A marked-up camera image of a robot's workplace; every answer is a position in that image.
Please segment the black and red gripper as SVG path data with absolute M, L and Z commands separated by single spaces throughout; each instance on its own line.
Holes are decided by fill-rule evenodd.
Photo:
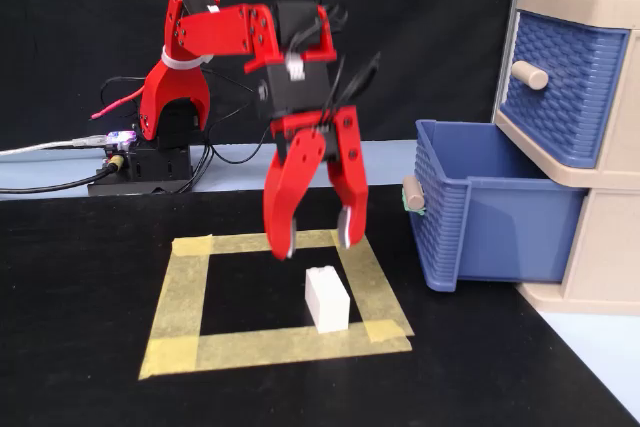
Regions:
M 291 80 L 285 64 L 258 69 L 258 114 L 262 120 L 271 123 L 293 114 L 322 112 L 330 93 L 327 63 L 307 62 L 303 67 L 304 80 Z M 290 257 L 295 251 L 293 216 L 321 161 L 328 162 L 329 179 L 342 202 L 340 244 L 348 249 L 364 236 L 368 183 L 356 107 L 342 107 L 333 126 L 323 135 L 304 127 L 279 127 L 272 133 L 276 153 L 264 185 L 263 220 L 277 259 Z

